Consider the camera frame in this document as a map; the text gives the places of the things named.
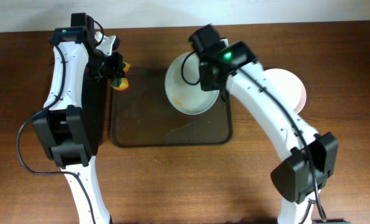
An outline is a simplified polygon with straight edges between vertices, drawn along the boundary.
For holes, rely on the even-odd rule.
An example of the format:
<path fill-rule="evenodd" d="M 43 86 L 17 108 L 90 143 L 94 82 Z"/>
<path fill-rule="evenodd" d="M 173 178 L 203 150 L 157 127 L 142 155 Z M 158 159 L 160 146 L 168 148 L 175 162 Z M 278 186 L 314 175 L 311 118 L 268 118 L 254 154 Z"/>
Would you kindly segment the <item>yellow green sponge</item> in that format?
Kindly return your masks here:
<path fill-rule="evenodd" d="M 114 90 L 117 90 L 117 91 L 123 91 L 123 90 L 126 90 L 129 87 L 129 83 L 128 83 L 128 79 L 126 78 L 126 74 L 128 73 L 128 71 L 130 69 L 130 64 L 126 63 L 126 62 L 123 62 L 122 65 L 123 65 L 122 70 L 119 72 L 118 76 L 113 79 L 113 81 L 111 83 L 111 87 Z"/>

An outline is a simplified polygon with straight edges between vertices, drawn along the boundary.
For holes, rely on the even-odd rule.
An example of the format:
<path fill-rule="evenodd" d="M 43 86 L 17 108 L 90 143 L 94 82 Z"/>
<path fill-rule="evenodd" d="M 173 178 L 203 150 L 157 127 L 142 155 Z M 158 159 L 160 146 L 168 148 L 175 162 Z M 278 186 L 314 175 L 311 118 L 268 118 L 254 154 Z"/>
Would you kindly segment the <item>grey-white plate with sauce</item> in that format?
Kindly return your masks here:
<path fill-rule="evenodd" d="M 183 80 L 181 68 L 184 59 L 189 55 L 186 52 L 178 56 L 167 69 L 164 78 L 164 89 L 170 104 L 188 115 L 197 115 L 209 110 L 219 96 L 219 90 L 203 91 L 201 84 L 190 85 Z"/>

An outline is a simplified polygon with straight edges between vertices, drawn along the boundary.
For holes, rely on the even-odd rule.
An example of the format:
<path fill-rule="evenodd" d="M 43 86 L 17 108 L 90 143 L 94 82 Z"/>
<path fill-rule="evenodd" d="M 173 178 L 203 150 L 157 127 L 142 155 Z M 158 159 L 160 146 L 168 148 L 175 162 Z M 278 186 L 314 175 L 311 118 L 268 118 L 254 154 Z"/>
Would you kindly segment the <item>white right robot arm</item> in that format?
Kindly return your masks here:
<path fill-rule="evenodd" d="M 189 43 L 199 58 L 201 89 L 220 90 L 240 101 L 271 140 L 281 160 L 270 174 L 282 196 L 277 223 L 312 223 L 313 207 L 321 221 L 328 222 L 320 191 L 333 175 L 338 140 L 332 133 L 320 135 L 285 104 L 244 42 L 227 45 L 208 24 L 196 30 Z"/>

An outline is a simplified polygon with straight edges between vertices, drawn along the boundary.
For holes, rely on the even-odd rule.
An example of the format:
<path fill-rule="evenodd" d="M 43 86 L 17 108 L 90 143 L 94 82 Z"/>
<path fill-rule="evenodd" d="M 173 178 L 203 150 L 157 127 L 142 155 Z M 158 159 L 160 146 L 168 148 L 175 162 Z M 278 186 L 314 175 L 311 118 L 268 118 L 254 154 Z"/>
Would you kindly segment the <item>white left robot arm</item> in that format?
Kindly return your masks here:
<path fill-rule="evenodd" d="M 54 72 L 42 111 L 30 122 L 48 159 L 69 183 L 80 223 L 111 223 L 96 173 L 102 143 L 108 84 L 128 88 L 130 65 L 117 51 L 118 36 L 96 31 L 98 22 L 73 13 L 70 26 L 56 28 L 49 38 Z"/>

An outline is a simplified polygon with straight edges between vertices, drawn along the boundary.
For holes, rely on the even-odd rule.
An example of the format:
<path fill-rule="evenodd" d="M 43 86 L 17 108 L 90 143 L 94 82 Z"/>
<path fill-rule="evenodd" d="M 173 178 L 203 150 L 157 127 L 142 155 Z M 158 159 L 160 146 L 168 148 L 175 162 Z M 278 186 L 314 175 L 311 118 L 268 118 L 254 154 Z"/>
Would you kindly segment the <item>black plastic tray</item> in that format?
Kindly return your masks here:
<path fill-rule="evenodd" d="M 84 74 L 82 86 L 82 117 L 85 120 L 87 136 L 101 145 L 105 125 L 107 102 L 107 79 Z"/>

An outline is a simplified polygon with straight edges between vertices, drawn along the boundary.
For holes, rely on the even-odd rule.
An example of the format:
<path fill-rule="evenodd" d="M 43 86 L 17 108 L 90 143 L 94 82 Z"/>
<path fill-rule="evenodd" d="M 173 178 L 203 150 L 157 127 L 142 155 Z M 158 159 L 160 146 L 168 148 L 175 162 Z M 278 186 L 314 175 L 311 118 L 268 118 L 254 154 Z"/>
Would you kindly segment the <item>brown plastic tray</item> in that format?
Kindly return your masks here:
<path fill-rule="evenodd" d="M 164 89 L 164 69 L 132 68 L 129 87 L 113 91 L 110 139 L 118 147 L 216 145 L 233 135 L 230 104 L 218 98 L 208 111 L 176 110 Z"/>

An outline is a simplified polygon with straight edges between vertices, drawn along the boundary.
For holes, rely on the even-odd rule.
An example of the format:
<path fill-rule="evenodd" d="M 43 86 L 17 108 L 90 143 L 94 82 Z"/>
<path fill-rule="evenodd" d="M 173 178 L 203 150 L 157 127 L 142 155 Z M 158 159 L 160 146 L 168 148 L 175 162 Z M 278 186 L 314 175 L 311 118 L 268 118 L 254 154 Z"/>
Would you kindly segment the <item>white plate at side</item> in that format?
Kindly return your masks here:
<path fill-rule="evenodd" d="M 281 68 L 271 68 L 264 71 L 264 74 L 295 113 L 299 113 L 304 108 L 306 88 L 294 73 Z"/>

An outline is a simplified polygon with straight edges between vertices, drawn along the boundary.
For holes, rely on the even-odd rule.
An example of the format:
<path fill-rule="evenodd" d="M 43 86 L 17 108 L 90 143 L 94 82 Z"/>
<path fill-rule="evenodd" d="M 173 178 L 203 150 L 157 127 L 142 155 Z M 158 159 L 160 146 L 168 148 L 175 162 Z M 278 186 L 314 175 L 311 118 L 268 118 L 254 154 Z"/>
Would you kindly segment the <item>black object bottom edge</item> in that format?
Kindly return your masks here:
<path fill-rule="evenodd" d="M 345 220 L 330 220 L 327 222 L 312 221 L 311 224 L 351 224 L 351 222 Z"/>

